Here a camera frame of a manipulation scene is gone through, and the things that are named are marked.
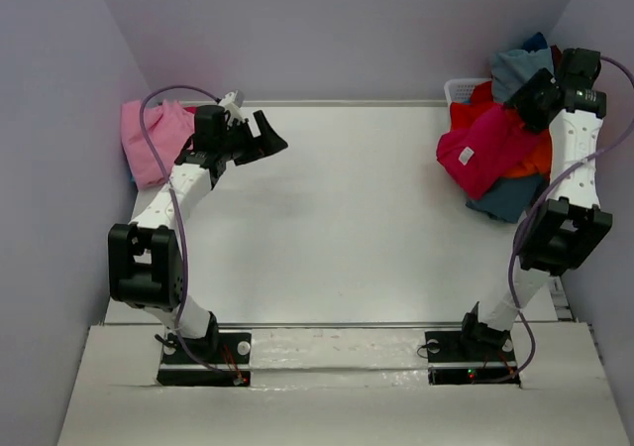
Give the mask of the crimson t shirt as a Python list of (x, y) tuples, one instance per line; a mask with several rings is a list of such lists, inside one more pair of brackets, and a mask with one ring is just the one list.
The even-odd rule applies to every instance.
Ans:
[(525, 127), (515, 111), (492, 103), (468, 126), (442, 135), (436, 158), (468, 197), (480, 199), (542, 139), (542, 134)]

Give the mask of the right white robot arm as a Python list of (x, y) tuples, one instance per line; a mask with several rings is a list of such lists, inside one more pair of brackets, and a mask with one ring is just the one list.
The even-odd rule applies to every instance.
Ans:
[(466, 313), (460, 346), (468, 354), (499, 351), (523, 309), (552, 278), (578, 268), (612, 227), (595, 188), (595, 160), (607, 97), (593, 88), (601, 55), (567, 49), (555, 71), (538, 70), (504, 104), (552, 143), (550, 183), (513, 240), (508, 286)]

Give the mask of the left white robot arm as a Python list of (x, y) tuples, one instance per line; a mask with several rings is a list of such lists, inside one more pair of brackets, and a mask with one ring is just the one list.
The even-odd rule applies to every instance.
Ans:
[(199, 358), (213, 355), (219, 344), (218, 322), (188, 292), (185, 221), (228, 164), (250, 164), (287, 147), (263, 111), (245, 118), (229, 105), (198, 107), (194, 132), (164, 186), (144, 211), (127, 224), (113, 225), (108, 233), (111, 298), (154, 316), (184, 351)]

